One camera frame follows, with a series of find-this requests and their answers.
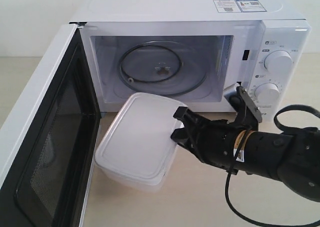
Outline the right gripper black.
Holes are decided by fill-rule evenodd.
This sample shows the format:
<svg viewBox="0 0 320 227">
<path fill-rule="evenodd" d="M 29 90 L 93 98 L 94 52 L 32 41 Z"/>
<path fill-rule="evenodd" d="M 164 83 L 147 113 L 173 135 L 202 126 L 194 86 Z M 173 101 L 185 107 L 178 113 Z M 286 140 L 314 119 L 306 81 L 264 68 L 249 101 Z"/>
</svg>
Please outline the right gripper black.
<svg viewBox="0 0 320 227">
<path fill-rule="evenodd" d="M 179 106 L 173 118 L 185 128 L 175 129 L 170 136 L 172 141 L 204 164 L 226 171 L 230 168 L 235 140 L 245 125 L 227 123 L 225 119 L 208 120 L 185 106 Z"/>
</svg>

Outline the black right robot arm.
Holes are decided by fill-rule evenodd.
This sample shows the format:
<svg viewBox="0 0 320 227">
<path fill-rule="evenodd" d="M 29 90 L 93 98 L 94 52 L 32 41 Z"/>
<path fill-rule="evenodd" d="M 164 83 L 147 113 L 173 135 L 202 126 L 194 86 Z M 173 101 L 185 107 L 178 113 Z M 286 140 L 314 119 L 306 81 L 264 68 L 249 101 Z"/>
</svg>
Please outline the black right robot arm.
<svg viewBox="0 0 320 227">
<path fill-rule="evenodd" d="M 320 132 L 315 127 L 280 134 L 258 130 L 260 114 L 241 107 L 233 122 L 209 120 L 188 107 L 173 117 L 183 123 L 170 138 L 202 163 L 228 170 L 240 150 L 232 174 L 244 171 L 280 181 L 296 194 L 320 200 Z"/>
</svg>

